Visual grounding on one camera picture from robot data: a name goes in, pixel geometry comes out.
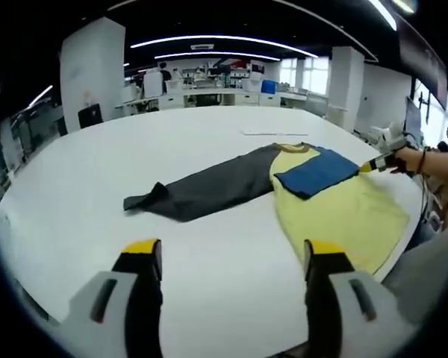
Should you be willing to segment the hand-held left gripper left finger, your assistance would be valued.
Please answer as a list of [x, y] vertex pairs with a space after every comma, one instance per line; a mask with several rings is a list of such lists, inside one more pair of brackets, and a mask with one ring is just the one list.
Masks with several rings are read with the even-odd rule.
[[162, 357], [159, 324], [161, 241], [126, 246], [110, 271], [91, 278], [69, 302], [61, 333], [77, 357]]

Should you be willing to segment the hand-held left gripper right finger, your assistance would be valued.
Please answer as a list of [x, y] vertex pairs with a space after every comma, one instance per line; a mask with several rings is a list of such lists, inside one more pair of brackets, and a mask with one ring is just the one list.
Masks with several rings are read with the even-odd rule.
[[393, 357], [414, 335], [395, 296], [342, 247], [304, 242], [307, 357]]

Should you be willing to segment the person's right hand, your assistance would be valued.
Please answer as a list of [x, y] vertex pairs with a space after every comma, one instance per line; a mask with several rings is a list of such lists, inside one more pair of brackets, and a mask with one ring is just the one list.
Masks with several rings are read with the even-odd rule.
[[396, 158], [396, 167], [391, 170], [391, 173], [418, 173], [422, 154], [422, 151], [409, 147], [404, 147], [398, 151], [395, 151], [394, 156]]

